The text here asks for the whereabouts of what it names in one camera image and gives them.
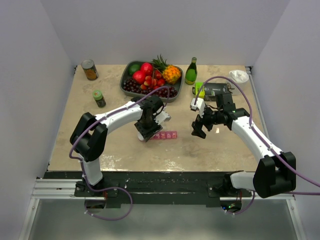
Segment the pink weekly pill organizer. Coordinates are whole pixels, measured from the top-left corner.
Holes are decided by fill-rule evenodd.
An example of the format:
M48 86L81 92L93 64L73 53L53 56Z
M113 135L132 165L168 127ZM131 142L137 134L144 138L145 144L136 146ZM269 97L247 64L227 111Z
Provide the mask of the pink weekly pill organizer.
M171 139L177 139L177 138L178 138L177 131L159 131L151 139L152 140L171 140Z

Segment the white-capped pill bottle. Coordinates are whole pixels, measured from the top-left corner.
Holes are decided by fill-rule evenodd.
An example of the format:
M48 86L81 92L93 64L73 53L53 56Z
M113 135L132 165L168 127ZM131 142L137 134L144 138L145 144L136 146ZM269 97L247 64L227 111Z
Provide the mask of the white-capped pill bottle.
M139 132L137 133L137 137L138 137L138 139L139 139L140 141L142 141L142 142L145 141L144 137L143 137Z

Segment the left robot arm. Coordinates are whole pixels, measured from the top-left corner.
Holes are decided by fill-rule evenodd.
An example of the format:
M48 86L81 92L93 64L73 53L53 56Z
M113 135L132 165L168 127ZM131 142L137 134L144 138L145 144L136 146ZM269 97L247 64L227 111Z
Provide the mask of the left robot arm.
M104 190L100 156L110 133L134 122L138 137L147 142L163 129L162 123L170 119L165 104L156 95L134 97L125 105L106 113L84 113L71 134L69 157L75 159L72 153L78 153L83 177L87 179L86 191L92 196L99 196Z

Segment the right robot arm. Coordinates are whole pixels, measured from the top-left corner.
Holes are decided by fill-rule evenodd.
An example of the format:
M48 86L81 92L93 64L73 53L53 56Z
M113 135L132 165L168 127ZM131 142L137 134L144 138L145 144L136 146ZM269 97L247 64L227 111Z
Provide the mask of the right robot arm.
M276 147L259 129L244 108L236 108L230 93L216 97L217 108L211 109L202 98L193 98L190 109L198 115L192 122L192 135L206 138L214 125L224 125L235 133L248 147L256 160L254 172L235 171L224 177L221 190L230 197L241 189L255 191L261 198L284 194L296 188L296 157L292 152L283 152Z

